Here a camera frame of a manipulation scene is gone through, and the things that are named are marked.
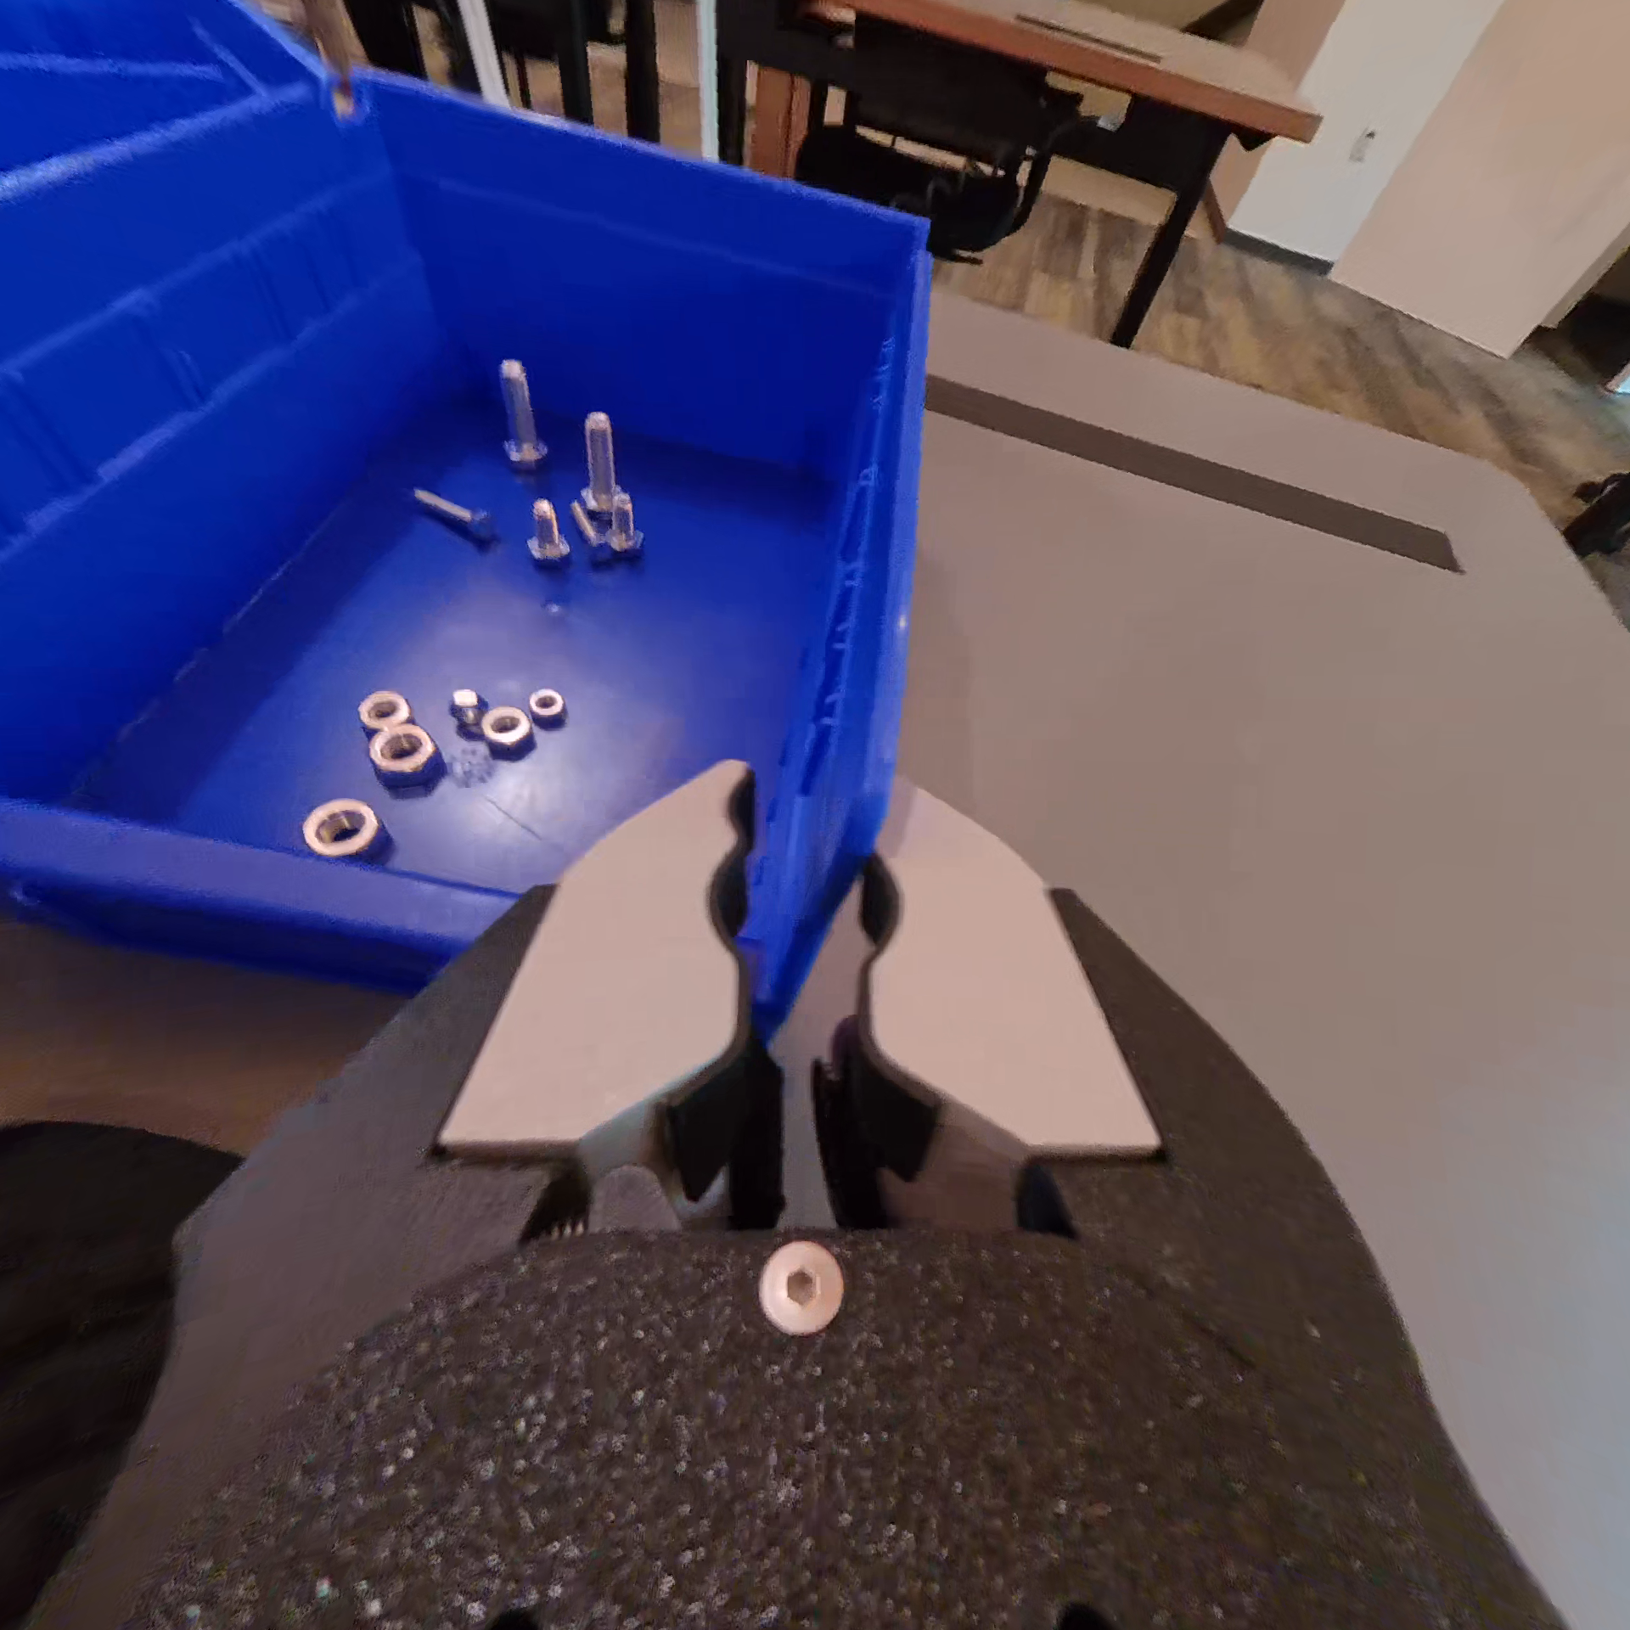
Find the white sign stand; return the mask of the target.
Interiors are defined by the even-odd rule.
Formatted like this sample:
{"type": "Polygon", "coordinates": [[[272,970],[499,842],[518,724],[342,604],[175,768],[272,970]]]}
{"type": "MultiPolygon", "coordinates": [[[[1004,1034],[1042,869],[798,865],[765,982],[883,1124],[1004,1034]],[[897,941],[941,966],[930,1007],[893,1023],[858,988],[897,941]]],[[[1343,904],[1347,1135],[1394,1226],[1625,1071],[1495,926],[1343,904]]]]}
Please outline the white sign stand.
{"type": "MultiPolygon", "coordinates": [[[[447,74],[456,89],[480,93],[497,109],[513,101],[503,76],[495,33],[484,2],[421,4],[441,25],[447,74]]],[[[344,93],[357,64],[410,78],[431,78],[416,23],[418,4],[301,2],[305,33],[344,93]]]]}

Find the wooden desk with black legs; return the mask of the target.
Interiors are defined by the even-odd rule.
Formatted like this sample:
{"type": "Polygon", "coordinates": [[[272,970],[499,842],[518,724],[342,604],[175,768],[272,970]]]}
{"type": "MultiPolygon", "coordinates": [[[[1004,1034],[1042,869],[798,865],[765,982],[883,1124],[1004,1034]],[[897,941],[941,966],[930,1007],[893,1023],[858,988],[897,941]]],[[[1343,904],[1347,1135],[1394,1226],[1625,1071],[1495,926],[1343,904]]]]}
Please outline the wooden desk with black legs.
{"type": "Polygon", "coordinates": [[[850,41],[864,18],[1044,68],[1052,83],[1081,91],[1087,118],[1052,165],[1072,157],[1170,194],[1110,332],[1122,349],[1145,326],[1225,148],[1308,146],[1322,126],[1312,101],[1267,56],[1099,4],[746,6],[742,43],[759,68],[761,103],[769,103],[773,76],[800,82],[808,99],[804,115],[784,111],[790,175],[815,85],[829,85],[821,97],[827,122],[843,118],[856,68],[850,41]]]}

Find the silver bolts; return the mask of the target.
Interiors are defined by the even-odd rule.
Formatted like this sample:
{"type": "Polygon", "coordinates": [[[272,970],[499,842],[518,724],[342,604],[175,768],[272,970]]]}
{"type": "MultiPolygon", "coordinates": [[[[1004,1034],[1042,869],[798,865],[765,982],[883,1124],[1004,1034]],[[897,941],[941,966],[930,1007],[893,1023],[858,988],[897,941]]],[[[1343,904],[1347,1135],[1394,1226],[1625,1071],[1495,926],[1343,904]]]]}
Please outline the silver bolts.
{"type": "MultiPolygon", "coordinates": [[[[530,378],[520,359],[501,361],[499,384],[505,409],[505,458],[515,474],[538,475],[544,470],[546,448],[538,431],[530,378]]],[[[584,419],[584,458],[586,483],[567,512],[581,534],[588,561],[639,559],[645,553],[645,536],[639,530],[633,497],[619,481],[615,433],[606,413],[594,411],[584,419]]],[[[497,524],[484,510],[421,487],[412,491],[412,501],[427,516],[464,538],[478,543],[497,541],[497,524]]],[[[526,551],[534,565],[546,572],[567,569],[575,559],[575,547],[567,541],[553,501],[546,497],[532,501],[532,520],[534,530],[526,551]]]]}

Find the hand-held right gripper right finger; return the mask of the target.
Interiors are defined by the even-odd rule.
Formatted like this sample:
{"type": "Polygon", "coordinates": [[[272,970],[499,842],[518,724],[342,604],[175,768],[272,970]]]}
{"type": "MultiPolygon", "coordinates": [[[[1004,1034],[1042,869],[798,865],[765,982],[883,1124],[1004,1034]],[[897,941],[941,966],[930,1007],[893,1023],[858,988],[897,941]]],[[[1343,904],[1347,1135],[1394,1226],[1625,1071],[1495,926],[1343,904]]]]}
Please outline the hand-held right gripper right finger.
{"type": "Polygon", "coordinates": [[[1161,1157],[1064,904],[978,821],[895,782],[831,1042],[835,1193],[1040,1197],[1052,1166],[1161,1157]]]}

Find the blue plastic bin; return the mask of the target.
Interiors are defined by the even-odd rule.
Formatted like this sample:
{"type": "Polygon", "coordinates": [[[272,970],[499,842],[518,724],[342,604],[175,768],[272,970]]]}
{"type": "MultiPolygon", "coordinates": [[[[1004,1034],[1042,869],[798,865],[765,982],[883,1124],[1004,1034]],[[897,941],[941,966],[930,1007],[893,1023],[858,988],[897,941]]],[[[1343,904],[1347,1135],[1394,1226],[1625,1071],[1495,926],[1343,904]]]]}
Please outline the blue plastic bin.
{"type": "Polygon", "coordinates": [[[392,74],[342,115],[241,4],[4,4],[2,41],[4,902],[412,992],[744,761],[778,1027],[891,796],[924,223],[392,74]],[[538,475],[503,452],[503,359],[538,475]],[[590,563],[567,512],[594,411],[639,559],[590,563]],[[555,687],[567,722],[493,761],[454,739],[460,687],[555,687]],[[381,792],[383,689],[454,765],[429,794],[381,792]],[[381,807],[383,860],[305,848],[336,798],[381,807]]]}

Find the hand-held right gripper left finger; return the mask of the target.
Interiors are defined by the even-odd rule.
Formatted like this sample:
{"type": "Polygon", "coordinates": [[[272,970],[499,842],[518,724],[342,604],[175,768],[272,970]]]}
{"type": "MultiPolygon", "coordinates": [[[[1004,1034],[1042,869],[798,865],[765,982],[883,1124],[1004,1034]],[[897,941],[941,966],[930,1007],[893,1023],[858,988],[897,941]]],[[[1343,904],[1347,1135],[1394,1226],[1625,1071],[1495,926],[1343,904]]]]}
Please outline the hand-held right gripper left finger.
{"type": "Polygon", "coordinates": [[[625,1166],[705,1197],[753,1089],[747,910],[757,786],[720,761],[614,827],[561,877],[439,1151],[625,1166]]]}

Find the silver nuts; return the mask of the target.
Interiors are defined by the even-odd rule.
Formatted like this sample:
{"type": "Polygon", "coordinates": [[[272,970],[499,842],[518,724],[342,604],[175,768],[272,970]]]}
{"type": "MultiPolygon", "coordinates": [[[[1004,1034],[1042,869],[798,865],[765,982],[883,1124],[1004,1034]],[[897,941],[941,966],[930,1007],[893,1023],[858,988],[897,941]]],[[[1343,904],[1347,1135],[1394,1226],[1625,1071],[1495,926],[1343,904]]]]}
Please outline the silver nuts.
{"type": "MultiPolygon", "coordinates": [[[[464,685],[452,693],[449,714],[454,743],[470,741],[493,761],[515,761],[534,749],[538,732],[567,722],[567,701],[559,689],[546,685],[520,704],[499,704],[464,685]]],[[[359,726],[369,765],[387,796],[425,796],[454,767],[400,691],[383,689],[363,699],[359,726]]],[[[301,840],[321,860],[357,864],[377,864],[394,846],[381,807],[363,798],[336,798],[313,807],[303,819],[301,840]]]]}

